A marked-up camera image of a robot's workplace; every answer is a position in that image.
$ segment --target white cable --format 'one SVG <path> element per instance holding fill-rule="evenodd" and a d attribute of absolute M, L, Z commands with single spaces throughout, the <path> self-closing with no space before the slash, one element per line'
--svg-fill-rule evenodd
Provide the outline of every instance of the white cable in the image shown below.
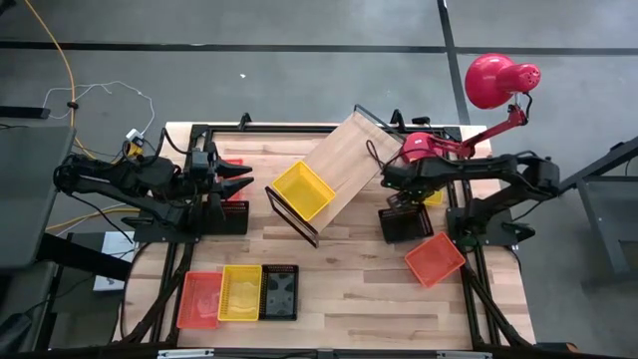
<path fill-rule="evenodd" d="M 107 209 L 117 208 L 117 207 L 123 206 L 123 205 L 126 205 L 126 204 L 125 203 L 113 204 L 113 205 L 109 205 L 109 206 L 104 207 L 104 208 L 100 208 L 100 210 L 101 211 L 105 211 Z M 65 230 L 63 230 L 60 233 L 56 234 L 56 236 L 60 236 L 60 235 L 62 235 L 64 233 L 68 232 L 69 230 L 71 230 L 71 229 L 75 228 L 76 226 L 80 225 L 82 222 L 84 222 L 87 219 L 89 219 L 89 218 L 84 218 L 84 219 L 79 220 L 77 223 L 74 223 L 73 225 L 67 227 Z"/>
<path fill-rule="evenodd" d="M 89 91 L 91 91 L 91 89 L 93 89 L 94 87 L 98 87 L 98 86 L 103 88 L 104 91 L 106 91 L 107 94 L 110 95 L 110 94 L 112 94 L 112 92 L 109 91 L 109 89 L 107 89 L 107 86 L 114 85 L 114 84 L 119 84 L 119 85 L 122 85 L 122 86 L 126 87 L 127 89 L 133 90 L 136 93 L 138 93 L 139 96 L 142 96 L 143 98 L 149 100 L 149 105 L 151 107 L 151 119 L 149 120 L 149 123 L 147 124 L 147 126 L 141 131 L 142 135 L 145 134 L 146 131 L 151 126 L 151 124 L 153 123 L 153 121 L 156 119 L 156 110 L 153 107 L 153 99 L 148 97 L 147 95 L 143 94 L 142 91 L 134 88 L 133 86 L 127 85 L 127 84 L 123 83 L 122 81 L 112 81 L 112 82 L 106 83 L 106 84 L 76 85 L 76 88 L 88 88 L 82 94 L 80 94 L 78 97 L 76 97 L 76 101 L 80 100 L 80 98 L 85 96 Z M 54 91 L 71 91 L 71 88 L 53 88 L 53 89 L 49 89 L 49 91 L 47 91 L 47 95 L 44 97 L 44 103 L 42 104 L 43 108 L 47 107 L 47 101 L 49 100 L 49 95 L 51 95 L 51 93 L 54 92 Z M 64 118 L 66 118 L 67 116 L 69 116 L 70 114 L 71 114 L 71 109 L 69 109 L 69 111 L 67 111 L 67 113 L 64 114 L 64 116 L 56 117 L 56 116 L 49 115 L 49 117 L 52 118 L 52 119 L 56 119 L 56 120 L 62 120 Z"/>

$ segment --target wooden tabletop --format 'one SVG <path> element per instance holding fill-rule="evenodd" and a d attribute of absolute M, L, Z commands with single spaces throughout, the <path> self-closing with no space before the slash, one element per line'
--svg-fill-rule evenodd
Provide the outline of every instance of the wooden tabletop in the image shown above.
<path fill-rule="evenodd" d="M 192 123 L 168 123 L 178 147 L 185 149 Z M 461 127 L 464 139 L 484 130 Z M 404 261 L 419 241 L 386 244 L 377 210 L 393 193 L 374 177 L 321 234 L 313 248 L 271 209 L 264 188 L 303 159 L 325 134 L 218 133 L 223 159 L 243 159 L 255 182 L 243 190 L 250 200 L 245 236 L 205 237 L 196 245 L 191 270 L 220 271 L 224 264 L 298 264 L 299 318 L 287 322 L 220 322 L 215 330 L 181 330 L 179 346 L 250 348 L 470 349 L 461 278 L 455 273 L 427 289 Z M 183 156 L 165 144 L 161 155 L 183 165 Z M 491 153 L 489 142 L 477 157 Z M 484 197 L 499 190 L 497 180 L 475 180 L 473 193 Z M 447 202 L 428 207 L 435 231 L 446 229 Z M 133 329 L 158 295 L 166 244 L 154 243 L 139 258 L 126 293 L 126 330 Z M 501 311 L 527 340 L 533 331 L 518 265 L 511 253 L 485 247 L 491 290 Z M 173 302 L 166 307 L 162 338 L 167 334 Z M 487 340 L 482 305 L 481 334 Z"/>

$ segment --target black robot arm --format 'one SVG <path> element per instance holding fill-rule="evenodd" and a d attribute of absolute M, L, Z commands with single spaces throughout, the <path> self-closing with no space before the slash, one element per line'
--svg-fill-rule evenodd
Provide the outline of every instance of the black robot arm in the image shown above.
<path fill-rule="evenodd" d="M 386 166 L 381 185 L 399 191 L 388 198 L 388 204 L 392 208 L 402 208 L 423 202 L 449 181 L 504 180 L 509 183 L 508 187 L 486 198 L 473 198 L 464 208 L 463 215 L 455 220 L 456 231 L 484 234 L 494 216 L 514 205 L 528 199 L 543 201 L 557 196 L 558 166 L 550 159 L 526 154 L 458 161 L 432 157 L 405 167 Z"/>
<path fill-rule="evenodd" d="M 99 193 L 139 208 L 159 224 L 179 229 L 187 225 L 196 204 L 208 195 L 207 213 L 223 221 L 220 201 L 253 182 L 253 178 L 229 179 L 252 168 L 222 160 L 214 143 L 203 152 L 189 151 L 188 166 L 181 169 L 160 156 L 123 157 L 114 164 L 71 154 L 54 172 L 54 184 L 67 194 Z"/>

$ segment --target yellow cable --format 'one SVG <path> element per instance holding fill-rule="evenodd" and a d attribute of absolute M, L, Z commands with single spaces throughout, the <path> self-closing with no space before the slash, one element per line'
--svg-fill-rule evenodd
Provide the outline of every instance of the yellow cable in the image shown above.
<path fill-rule="evenodd" d="M 69 74 L 69 80 L 71 81 L 71 102 L 75 103 L 76 102 L 76 83 L 75 83 L 75 80 L 73 79 L 73 72 L 71 71 L 71 66 L 69 65 L 69 61 L 67 61 L 67 57 L 64 55 L 64 51 L 62 51 L 60 44 L 58 44 L 58 40 L 56 40 L 56 37 L 53 36 L 47 24 L 44 23 L 44 20 L 42 20 L 42 18 L 40 17 L 36 9 L 33 7 L 33 5 L 31 5 L 31 2 L 29 2 L 29 0 L 24 0 L 24 2 L 27 4 L 27 7 L 29 8 L 29 10 L 31 10 L 31 12 L 33 13 L 33 16 L 35 16 L 36 19 L 40 22 L 40 25 L 42 25 L 42 28 L 44 29 L 44 31 L 46 31 L 47 34 L 49 34 L 51 41 L 53 41 L 53 44 L 58 49 L 58 52 L 60 53 L 60 56 L 62 57 L 62 61 L 64 61 L 64 65 L 67 68 L 67 73 Z M 71 109 L 71 127 L 74 128 L 75 125 L 76 125 L 76 110 L 72 108 Z M 82 143 L 80 142 L 77 136 L 75 137 L 75 142 L 76 144 L 78 144 L 78 147 L 82 150 L 82 152 L 85 153 L 85 155 L 87 155 L 90 159 L 96 158 L 95 156 L 93 156 L 93 154 L 91 154 L 84 148 L 84 145 L 82 145 Z"/>
<path fill-rule="evenodd" d="M 106 209 L 103 210 L 102 213 L 104 214 L 109 214 L 109 213 L 134 213 L 134 212 L 139 212 L 139 209 L 135 209 L 135 208 L 112 208 L 112 209 Z M 69 219 L 64 223 L 60 223 L 60 224 L 54 224 L 54 225 L 50 225 L 47 227 L 47 230 L 52 230 L 52 229 L 56 229 L 56 228 L 60 228 L 60 227 L 64 227 L 67 225 L 71 225 L 75 222 L 78 222 L 82 219 L 89 219 L 89 218 L 93 218 L 96 217 L 98 215 L 101 215 L 99 212 L 93 212 L 90 214 L 85 214 L 85 215 L 81 215 L 79 217 L 75 217 L 73 219 Z"/>

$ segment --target yellow plastic crate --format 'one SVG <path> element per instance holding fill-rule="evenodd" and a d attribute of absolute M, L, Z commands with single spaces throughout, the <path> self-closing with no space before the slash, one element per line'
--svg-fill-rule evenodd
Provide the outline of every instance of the yellow plastic crate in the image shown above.
<path fill-rule="evenodd" d="M 261 265 L 225 265 L 221 279 L 218 319 L 258 320 L 260 294 Z"/>
<path fill-rule="evenodd" d="M 303 161 L 286 170 L 272 186 L 306 221 L 312 219 L 335 197 L 335 191 Z"/>
<path fill-rule="evenodd" d="M 427 197 L 426 200 L 423 201 L 425 205 L 441 205 L 443 203 L 443 191 L 437 190 L 434 194 Z"/>

